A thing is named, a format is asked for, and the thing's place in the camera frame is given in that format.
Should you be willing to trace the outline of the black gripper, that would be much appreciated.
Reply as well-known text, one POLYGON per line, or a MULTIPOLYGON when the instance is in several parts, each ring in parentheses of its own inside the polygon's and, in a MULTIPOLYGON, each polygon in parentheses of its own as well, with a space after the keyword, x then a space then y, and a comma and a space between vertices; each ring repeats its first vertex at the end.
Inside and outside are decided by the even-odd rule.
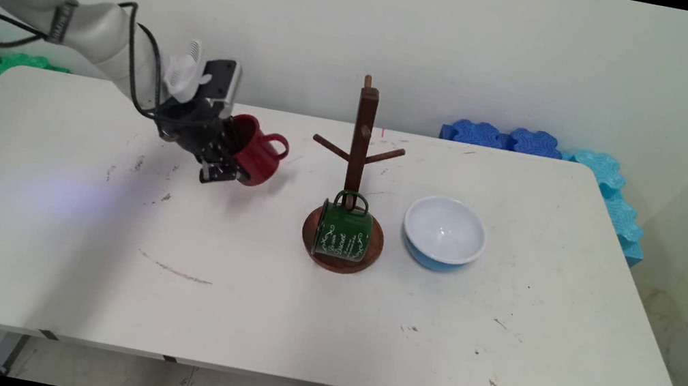
POLYGON ((235 121, 227 119, 230 110, 207 98, 186 103, 169 98, 158 108, 160 138, 200 158, 200 183, 238 181, 246 185, 252 177, 235 154, 240 147, 235 121))

